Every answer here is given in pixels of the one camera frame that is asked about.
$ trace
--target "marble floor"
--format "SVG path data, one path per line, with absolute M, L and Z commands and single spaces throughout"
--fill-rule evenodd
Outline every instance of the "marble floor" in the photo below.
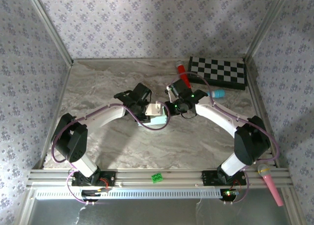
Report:
M 175 60 L 78 60 L 70 73 L 59 117 L 105 104 L 114 94 L 133 89 L 141 82 L 152 90 L 152 100 L 167 101 L 165 87 L 175 77 Z M 192 84 L 207 91 L 205 85 Z M 225 89 L 217 102 L 246 116 L 255 114 L 248 90 Z M 87 154 L 100 168 L 216 168 L 233 153 L 234 140 L 222 128 L 201 116 L 171 118 L 161 131 L 137 126 L 129 116 L 99 128 L 87 140 Z M 45 168 L 68 168 L 52 161 L 47 153 Z

